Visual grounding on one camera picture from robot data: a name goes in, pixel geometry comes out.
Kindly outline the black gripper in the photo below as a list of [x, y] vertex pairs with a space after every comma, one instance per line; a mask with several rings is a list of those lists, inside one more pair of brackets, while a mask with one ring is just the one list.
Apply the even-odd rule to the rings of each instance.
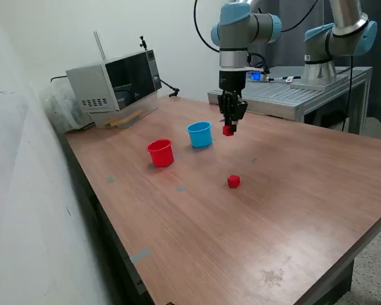
[[231, 132], [237, 131], [238, 121], [243, 119], [248, 107], [248, 103], [236, 94], [241, 93], [245, 86], [246, 71], [219, 71], [219, 88], [224, 91], [218, 96], [218, 106], [224, 125], [231, 125]]

